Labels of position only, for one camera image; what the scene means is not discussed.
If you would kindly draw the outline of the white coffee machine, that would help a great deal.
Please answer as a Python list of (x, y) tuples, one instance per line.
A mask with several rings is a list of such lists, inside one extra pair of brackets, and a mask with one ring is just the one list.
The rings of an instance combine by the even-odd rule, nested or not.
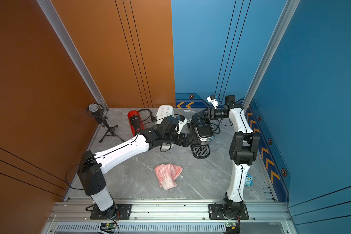
[(161, 124), (165, 117), (174, 114), (174, 108), (170, 105), (162, 105), (158, 108), (156, 114), (156, 124)]

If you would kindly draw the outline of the black coffee machine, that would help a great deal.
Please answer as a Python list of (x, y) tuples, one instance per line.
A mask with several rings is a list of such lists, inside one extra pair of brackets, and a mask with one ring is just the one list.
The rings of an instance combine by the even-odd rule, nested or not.
[(189, 129), (194, 139), (190, 144), (193, 156), (199, 160), (209, 157), (209, 144), (215, 137), (210, 120), (205, 115), (194, 114)]

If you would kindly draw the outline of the red Nespresso coffee machine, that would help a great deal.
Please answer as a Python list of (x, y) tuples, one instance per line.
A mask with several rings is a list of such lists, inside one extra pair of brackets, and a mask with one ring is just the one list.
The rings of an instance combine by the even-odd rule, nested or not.
[(133, 136), (144, 130), (144, 125), (139, 111), (132, 110), (127, 115)]

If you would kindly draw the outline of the pink towel cloth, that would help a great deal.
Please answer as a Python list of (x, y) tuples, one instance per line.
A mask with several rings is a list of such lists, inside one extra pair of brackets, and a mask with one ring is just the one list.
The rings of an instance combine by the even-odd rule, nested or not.
[(156, 176), (159, 180), (160, 188), (169, 190), (175, 188), (177, 183), (176, 178), (182, 173), (183, 168), (181, 166), (169, 164), (161, 164), (155, 168)]

